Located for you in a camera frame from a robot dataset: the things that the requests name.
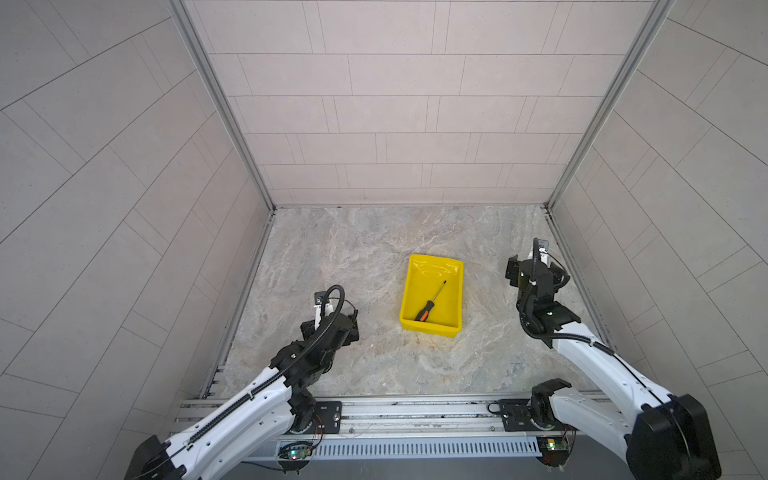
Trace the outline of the black orange handled screwdriver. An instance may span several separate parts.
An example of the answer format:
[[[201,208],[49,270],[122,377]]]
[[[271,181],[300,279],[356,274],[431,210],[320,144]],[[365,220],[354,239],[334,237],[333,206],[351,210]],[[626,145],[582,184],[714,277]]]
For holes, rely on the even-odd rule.
[[[436,302],[437,298],[439,297],[440,293],[442,292],[442,290],[444,289],[446,283],[447,283],[447,281],[444,280],[443,283],[438,288],[438,290],[435,293],[435,295],[433,296],[433,298],[428,300],[426,302],[426,304],[424,305],[424,307],[418,312],[418,314],[414,318],[415,321],[422,322],[422,323],[427,321],[427,319],[429,318],[429,316],[431,314],[432,309],[435,307],[435,302]]]

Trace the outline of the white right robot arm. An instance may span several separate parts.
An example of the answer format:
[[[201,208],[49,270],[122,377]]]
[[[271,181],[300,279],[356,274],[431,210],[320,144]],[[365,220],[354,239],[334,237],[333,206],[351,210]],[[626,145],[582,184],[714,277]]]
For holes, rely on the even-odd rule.
[[[611,400],[607,409],[570,383],[552,379],[531,391],[528,410],[541,430],[574,427],[626,461],[636,479],[718,479],[722,468],[705,407],[676,396],[625,362],[581,318],[555,299],[570,277],[535,244],[509,258],[505,277],[517,288],[526,335],[577,366]]]

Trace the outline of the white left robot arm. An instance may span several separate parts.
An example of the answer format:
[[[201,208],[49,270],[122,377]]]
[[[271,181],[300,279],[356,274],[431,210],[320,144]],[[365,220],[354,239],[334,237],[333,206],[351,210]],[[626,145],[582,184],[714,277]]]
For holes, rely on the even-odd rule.
[[[127,479],[220,479],[261,444],[309,426],[316,405],[308,388],[330,371],[336,352],[359,340],[357,311],[333,312],[282,348],[237,396],[165,441],[155,435],[134,451]]]

